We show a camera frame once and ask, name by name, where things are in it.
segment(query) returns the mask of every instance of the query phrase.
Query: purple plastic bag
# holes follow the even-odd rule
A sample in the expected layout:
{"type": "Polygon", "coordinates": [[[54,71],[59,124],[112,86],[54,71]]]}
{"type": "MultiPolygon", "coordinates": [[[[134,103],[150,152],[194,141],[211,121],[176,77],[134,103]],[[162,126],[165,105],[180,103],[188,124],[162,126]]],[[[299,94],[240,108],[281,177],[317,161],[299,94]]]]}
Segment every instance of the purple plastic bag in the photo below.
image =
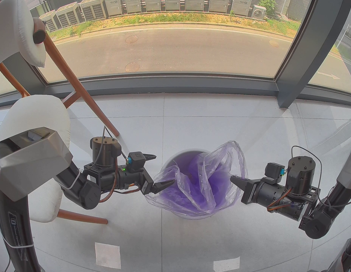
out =
{"type": "Polygon", "coordinates": [[[215,151],[195,156],[188,168],[177,165],[162,170],[155,182],[175,179],[176,182],[146,200],[180,216],[208,216],[233,205],[241,189],[230,182],[232,175],[248,178],[245,157],[235,141],[228,141],[215,151]]]}

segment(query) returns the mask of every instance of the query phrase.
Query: white pole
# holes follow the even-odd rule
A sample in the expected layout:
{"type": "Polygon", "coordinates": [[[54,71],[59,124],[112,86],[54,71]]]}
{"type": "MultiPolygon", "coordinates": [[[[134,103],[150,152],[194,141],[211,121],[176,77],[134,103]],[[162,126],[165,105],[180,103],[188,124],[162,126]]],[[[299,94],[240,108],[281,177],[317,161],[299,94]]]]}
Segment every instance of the white pole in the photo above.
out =
{"type": "Polygon", "coordinates": [[[351,27],[351,26],[350,26],[349,24],[347,25],[346,30],[344,31],[344,34],[342,35],[342,38],[341,38],[341,40],[338,42],[338,44],[337,44],[336,48],[338,48],[338,47],[339,47],[339,45],[341,44],[342,39],[343,39],[343,38],[344,38],[344,36],[346,35],[346,32],[347,32],[348,27],[351,27]]]}

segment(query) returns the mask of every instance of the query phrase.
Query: small tree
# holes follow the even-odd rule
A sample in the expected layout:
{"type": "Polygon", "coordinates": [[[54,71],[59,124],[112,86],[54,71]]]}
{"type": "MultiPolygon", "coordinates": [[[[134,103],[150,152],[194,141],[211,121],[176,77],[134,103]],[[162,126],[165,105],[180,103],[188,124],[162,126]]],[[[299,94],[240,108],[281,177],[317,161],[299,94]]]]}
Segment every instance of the small tree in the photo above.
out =
{"type": "Polygon", "coordinates": [[[232,20],[232,17],[235,16],[235,12],[233,10],[230,11],[230,21],[232,20]]]}
{"type": "Polygon", "coordinates": [[[259,0],[259,5],[266,8],[267,16],[275,15],[275,0],[259,0]]]}

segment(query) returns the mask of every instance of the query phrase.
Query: white tape on floor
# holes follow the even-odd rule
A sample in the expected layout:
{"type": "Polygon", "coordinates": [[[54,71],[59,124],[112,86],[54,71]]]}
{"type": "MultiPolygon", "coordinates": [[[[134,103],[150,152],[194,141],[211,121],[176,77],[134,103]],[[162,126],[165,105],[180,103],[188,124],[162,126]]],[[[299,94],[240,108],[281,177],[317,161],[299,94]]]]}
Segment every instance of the white tape on floor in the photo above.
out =
{"type": "Polygon", "coordinates": [[[214,261],[213,270],[215,272],[223,272],[240,268],[240,257],[229,260],[214,261]]]}
{"type": "Polygon", "coordinates": [[[121,269],[120,247],[95,243],[96,265],[121,269]]]}

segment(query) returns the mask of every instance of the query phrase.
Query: chair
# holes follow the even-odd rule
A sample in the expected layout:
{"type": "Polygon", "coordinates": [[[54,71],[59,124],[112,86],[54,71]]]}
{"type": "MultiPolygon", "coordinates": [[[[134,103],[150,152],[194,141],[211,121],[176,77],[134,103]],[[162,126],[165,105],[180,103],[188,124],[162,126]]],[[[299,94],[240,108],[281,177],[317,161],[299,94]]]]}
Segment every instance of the chair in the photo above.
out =
{"type": "MultiPolygon", "coordinates": [[[[24,0],[1,1],[0,63],[12,54],[20,52],[31,65],[44,66],[45,46],[43,43],[35,44],[33,42],[33,31],[33,18],[24,0]]],[[[70,119],[61,100],[49,95],[30,96],[23,87],[21,88],[14,77],[10,79],[14,79],[14,83],[17,82],[15,87],[23,98],[19,99],[5,116],[0,126],[0,141],[28,129],[47,127],[56,130],[69,148],[70,119]]],[[[104,218],[60,210],[61,199],[60,185],[54,179],[49,180],[28,195],[30,219],[47,223],[56,217],[61,217],[82,222],[107,224],[108,221],[104,218]]]]}

